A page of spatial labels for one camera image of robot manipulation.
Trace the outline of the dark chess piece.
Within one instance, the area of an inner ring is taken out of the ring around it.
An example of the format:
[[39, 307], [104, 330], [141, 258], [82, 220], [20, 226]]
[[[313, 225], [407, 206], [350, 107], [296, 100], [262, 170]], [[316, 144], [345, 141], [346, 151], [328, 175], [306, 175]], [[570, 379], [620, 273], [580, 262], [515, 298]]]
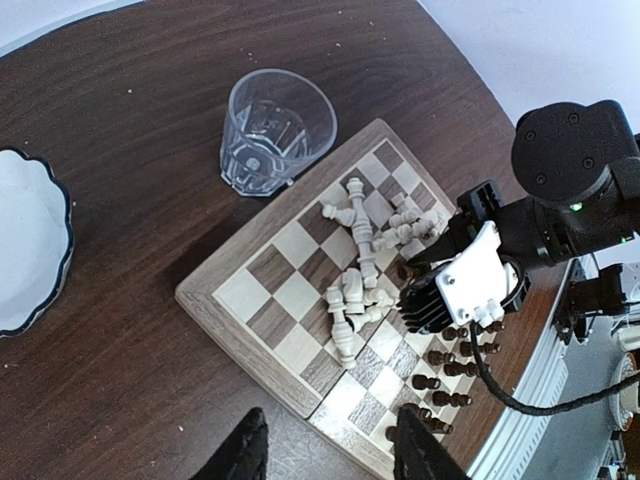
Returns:
[[405, 403], [403, 408], [413, 411], [422, 421], [426, 421], [432, 417], [432, 411], [430, 409], [421, 407], [415, 403]]
[[494, 321], [490, 325], [483, 328], [484, 333], [495, 334], [505, 329], [505, 325], [502, 321]]
[[456, 339], [467, 338], [469, 336], [469, 330], [465, 327], [448, 327], [441, 332], [441, 335], [442, 338], [446, 341], [454, 341]]
[[411, 385], [416, 390], [437, 390], [441, 386], [441, 380], [437, 377], [416, 374], [411, 379]]
[[467, 377], [480, 376], [480, 368], [474, 362], [468, 362], [465, 364], [459, 363], [459, 362], [446, 363], [443, 366], [443, 372], [446, 376], [451, 376], [451, 377], [461, 376], [461, 375], [465, 375]]
[[438, 418], [429, 418], [424, 421], [424, 424], [427, 429], [434, 434], [449, 435], [454, 430], [451, 424], [448, 424]]
[[470, 406], [473, 399], [467, 394], [452, 393], [444, 391], [435, 391], [431, 395], [432, 402], [436, 406], [451, 406], [455, 408]]
[[[479, 344], [478, 351], [484, 355], [497, 354], [501, 351], [501, 345], [494, 342]], [[461, 342], [459, 344], [459, 352], [462, 357], [472, 357], [474, 355], [472, 343], [467, 341]]]
[[427, 362], [433, 366], [451, 364], [456, 361], [454, 353], [432, 350], [427, 353]]

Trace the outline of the white scalloped bowl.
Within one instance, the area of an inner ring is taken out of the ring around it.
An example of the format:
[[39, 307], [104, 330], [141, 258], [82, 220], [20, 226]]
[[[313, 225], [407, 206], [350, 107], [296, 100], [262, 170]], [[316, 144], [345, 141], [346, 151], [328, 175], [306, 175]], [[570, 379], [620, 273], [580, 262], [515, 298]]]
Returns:
[[50, 165], [1, 150], [1, 336], [25, 332], [61, 294], [74, 251], [72, 202]]

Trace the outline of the wooden chess board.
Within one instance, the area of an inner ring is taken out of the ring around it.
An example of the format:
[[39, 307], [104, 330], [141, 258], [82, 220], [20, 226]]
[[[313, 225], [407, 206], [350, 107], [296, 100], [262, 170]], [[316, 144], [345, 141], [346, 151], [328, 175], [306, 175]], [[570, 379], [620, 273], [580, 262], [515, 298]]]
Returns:
[[389, 225], [394, 197], [437, 209], [445, 224], [453, 204], [412, 152], [375, 120], [321, 161], [241, 228], [176, 289], [182, 308], [285, 407], [306, 419], [354, 461], [381, 479], [393, 475], [387, 431], [398, 409], [415, 403], [451, 423], [457, 409], [436, 406], [416, 390], [416, 374], [437, 377], [440, 390], [466, 394], [473, 380], [446, 376], [427, 362], [432, 350], [457, 354], [467, 338], [406, 330], [389, 310], [354, 333], [357, 365], [346, 369], [331, 336], [325, 293], [340, 284], [358, 252], [348, 228], [322, 215], [323, 206], [350, 206], [346, 184], [364, 184], [375, 233]]

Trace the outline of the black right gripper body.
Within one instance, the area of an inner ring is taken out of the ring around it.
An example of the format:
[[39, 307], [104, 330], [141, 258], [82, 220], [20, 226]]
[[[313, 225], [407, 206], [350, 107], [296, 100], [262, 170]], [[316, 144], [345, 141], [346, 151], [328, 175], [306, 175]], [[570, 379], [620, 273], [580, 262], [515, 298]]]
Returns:
[[506, 204], [491, 180], [459, 196], [459, 211], [438, 240], [407, 263], [418, 274], [404, 289], [405, 312], [447, 312], [436, 276], [488, 221], [501, 239], [498, 256], [518, 275], [514, 292], [501, 300], [507, 312], [521, 308], [529, 272], [638, 234], [639, 137], [618, 102], [561, 102], [525, 113], [511, 164], [526, 197]]

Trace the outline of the pile of dark chess pieces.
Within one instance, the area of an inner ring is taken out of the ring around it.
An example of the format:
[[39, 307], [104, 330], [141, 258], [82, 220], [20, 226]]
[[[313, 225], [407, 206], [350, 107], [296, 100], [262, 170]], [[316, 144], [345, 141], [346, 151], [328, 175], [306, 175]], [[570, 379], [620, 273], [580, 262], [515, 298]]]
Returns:
[[415, 276], [414, 269], [408, 265], [398, 266], [397, 274], [402, 281], [409, 281]]

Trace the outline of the dark chess piece front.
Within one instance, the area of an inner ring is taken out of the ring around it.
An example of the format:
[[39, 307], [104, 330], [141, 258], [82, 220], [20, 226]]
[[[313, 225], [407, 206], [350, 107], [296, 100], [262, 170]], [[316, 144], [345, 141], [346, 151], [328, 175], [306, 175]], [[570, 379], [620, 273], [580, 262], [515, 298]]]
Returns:
[[452, 393], [444, 391], [435, 391], [431, 395], [432, 402], [436, 406], [451, 406], [455, 408], [470, 406], [473, 399], [467, 394]]

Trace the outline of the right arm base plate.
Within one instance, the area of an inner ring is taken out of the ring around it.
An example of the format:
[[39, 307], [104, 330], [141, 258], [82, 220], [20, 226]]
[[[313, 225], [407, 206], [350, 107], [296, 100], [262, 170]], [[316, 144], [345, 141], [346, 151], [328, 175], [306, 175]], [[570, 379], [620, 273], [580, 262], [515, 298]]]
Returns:
[[552, 320], [558, 338], [565, 345], [573, 338], [584, 344], [596, 317], [627, 314], [634, 303], [631, 293], [636, 280], [625, 264], [605, 267], [588, 279], [581, 262], [575, 260]]

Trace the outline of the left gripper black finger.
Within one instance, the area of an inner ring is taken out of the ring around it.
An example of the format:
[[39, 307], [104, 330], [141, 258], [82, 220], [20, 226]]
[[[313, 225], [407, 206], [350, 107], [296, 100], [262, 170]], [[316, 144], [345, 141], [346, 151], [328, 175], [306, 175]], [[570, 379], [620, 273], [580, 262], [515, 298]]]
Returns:
[[192, 479], [266, 479], [268, 434], [263, 410], [250, 409]]

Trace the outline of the pile of white chess pieces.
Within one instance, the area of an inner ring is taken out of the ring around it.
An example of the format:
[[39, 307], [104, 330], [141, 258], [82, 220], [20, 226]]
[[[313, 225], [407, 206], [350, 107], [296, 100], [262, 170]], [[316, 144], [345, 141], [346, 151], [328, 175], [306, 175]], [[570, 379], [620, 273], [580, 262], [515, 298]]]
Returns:
[[354, 333], [362, 325], [384, 318], [397, 301], [395, 295], [378, 286], [376, 255], [393, 250], [399, 244], [436, 240], [444, 231], [445, 216], [435, 208], [422, 210], [411, 207], [407, 203], [408, 198], [398, 194], [392, 201], [396, 211], [389, 216], [389, 228], [375, 235], [371, 224], [373, 216], [364, 205], [362, 180], [358, 177], [349, 178], [346, 190], [350, 206], [339, 208], [326, 204], [322, 215], [351, 230], [358, 252], [358, 266], [346, 269], [340, 284], [328, 287], [325, 293], [328, 312], [333, 316], [331, 336], [339, 361], [344, 368], [352, 369], [357, 365]]

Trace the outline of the aluminium front rail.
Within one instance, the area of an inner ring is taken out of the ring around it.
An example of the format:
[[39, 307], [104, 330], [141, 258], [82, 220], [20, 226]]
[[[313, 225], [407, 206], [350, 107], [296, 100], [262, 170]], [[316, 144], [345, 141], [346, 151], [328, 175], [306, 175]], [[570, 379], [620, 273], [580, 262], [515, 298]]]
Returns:
[[[624, 323], [596, 317], [588, 340], [565, 345], [551, 324], [512, 396], [546, 407], [616, 384], [636, 370], [633, 355], [618, 341]], [[473, 479], [594, 479], [624, 463], [620, 433], [638, 417], [610, 397], [548, 417], [506, 409], [468, 469]]]

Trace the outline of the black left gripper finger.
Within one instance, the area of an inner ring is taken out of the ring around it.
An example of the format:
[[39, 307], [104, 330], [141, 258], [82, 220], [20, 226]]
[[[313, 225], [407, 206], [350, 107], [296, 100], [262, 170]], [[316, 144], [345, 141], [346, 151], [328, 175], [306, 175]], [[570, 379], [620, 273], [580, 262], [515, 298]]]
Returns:
[[456, 257], [471, 244], [472, 230], [473, 223], [466, 215], [455, 215], [436, 242], [410, 258], [407, 263], [416, 267]]

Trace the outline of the clear drinking glass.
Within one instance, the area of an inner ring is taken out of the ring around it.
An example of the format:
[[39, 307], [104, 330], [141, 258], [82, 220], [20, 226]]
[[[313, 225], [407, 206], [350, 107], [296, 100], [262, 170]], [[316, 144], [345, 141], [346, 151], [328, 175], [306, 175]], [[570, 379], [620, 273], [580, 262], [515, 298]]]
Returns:
[[244, 197], [269, 197], [323, 157], [338, 133], [327, 95], [282, 69], [246, 74], [232, 88], [220, 148], [220, 176]]

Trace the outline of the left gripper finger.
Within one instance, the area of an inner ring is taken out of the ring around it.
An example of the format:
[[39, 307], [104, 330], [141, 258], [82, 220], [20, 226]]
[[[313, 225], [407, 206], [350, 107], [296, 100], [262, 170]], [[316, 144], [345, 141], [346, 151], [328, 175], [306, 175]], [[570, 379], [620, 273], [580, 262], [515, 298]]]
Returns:
[[468, 480], [466, 472], [412, 409], [399, 410], [392, 440], [395, 479]]

